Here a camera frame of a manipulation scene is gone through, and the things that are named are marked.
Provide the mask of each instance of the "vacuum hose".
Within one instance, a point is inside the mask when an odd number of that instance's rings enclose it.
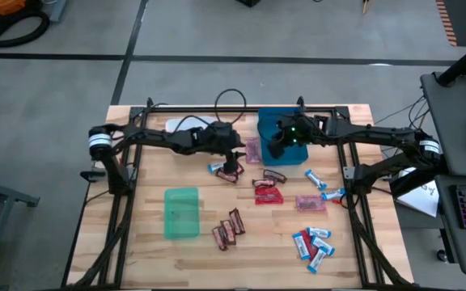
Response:
[[[40,25],[36,30],[26,36],[17,37],[11,40],[0,40],[0,48],[10,48],[21,44],[27,44],[41,37],[49,27],[49,17],[41,10],[42,5],[29,5],[21,11],[17,11],[10,15],[0,15],[0,36],[6,32],[14,24],[21,20],[31,17],[40,18]]]

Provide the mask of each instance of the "blue plastic container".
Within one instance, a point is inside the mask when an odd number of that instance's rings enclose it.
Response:
[[[300,165],[308,159],[307,146],[293,145],[285,148],[285,153],[278,159],[271,157],[269,150],[267,149],[268,142],[271,137],[277,133],[278,128],[276,123],[280,118],[280,115],[290,115],[298,110],[298,107],[292,108],[261,108],[258,110],[258,120],[260,123],[260,134],[263,136],[260,138],[261,151],[262,151],[262,162],[266,166],[290,166]]]

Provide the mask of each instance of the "green plastic container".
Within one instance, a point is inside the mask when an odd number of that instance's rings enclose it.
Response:
[[[176,188],[165,192],[166,239],[195,238],[201,233],[197,188]]]

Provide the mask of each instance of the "concrete floor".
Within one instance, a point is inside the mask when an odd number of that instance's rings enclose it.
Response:
[[[0,53],[124,55],[142,0],[71,1],[41,39]],[[297,65],[133,61],[119,104],[147,97],[171,104],[212,103],[242,90],[249,103],[369,103],[378,120],[421,95],[421,74],[444,67],[466,48],[447,43],[434,0],[264,0],[254,9],[233,0],[150,0],[136,55],[401,59],[410,66]],[[29,19],[12,29],[19,34]],[[0,244],[0,285],[56,288],[70,253],[91,163],[87,130],[104,122],[121,61],[0,60],[0,183],[40,196],[15,207]],[[224,100],[235,103],[236,100]],[[407,112],[381,125],[406,126]],[[434,132],[432,121],[424,129]],[[415,281],[466,289],[458,266],[438,262],[435,230],[403,230]]]

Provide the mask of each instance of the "wooden tabletop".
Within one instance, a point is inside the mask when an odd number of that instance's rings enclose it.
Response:
[[[352,122],[372,124],[367,104],[349,106]],[[107,122],[125,124],[129,106],[110,107]],[[164,129],[167,120],[184,113],[150,114],[147,127]],[[213,116],[203,113],[199,116]],[[221,114],[222,120],[233,120],[236,113]],[[234,127],[240,136],[257,137],[256,114],[244,115]],[[373,164],[382,159],[377,145],[357,144],[361,163]],[[346,209],[328,202],[324,213],[299,213],[294,198],[318,195],[304,172],[312,169],[328,188],[343,187],[335,146],[308,146],[309,159],[300,166],[264,167],[246,164],[245,173],[234,185],[211,175],[206,167],[221,157],[208,154],[182,156],[170,150],[144,146],[138,171],[133,221],[129,235],[122,287],[127,289],[305,289],[355,288],[361,286],[354,241]],[[252,179],[259,179],[264,168],[289,177],[278,188],[283,205],[255,205]],[[376,186],[388,189],[385,183]],[[201,235],[191,240],[172,241],[163,237],[164,193],[169,188],[196,187],[199,191]],[[88,198],[107,190],[106,182],[91,185]],[[402,233],[391,196],[383,192],[368,195],[377,243],[396,270],[413,281]],[[101,252],[109,220],[112,197],[101,196],[85,208],[78,234],[68,284],[73,283],[95,261]],[[233,208],[240,211],[247,233],[237,236],[236,247],[220,251],[211,230],[228,218]],[[307,270],[308,261],[299,259],[291,235],[307,226],[332,231],[328,243],[336,248],[320,266],[318,274]],[[369,251],[366,265],[374,280]],[[114,266],[110,268],[112,280]]]

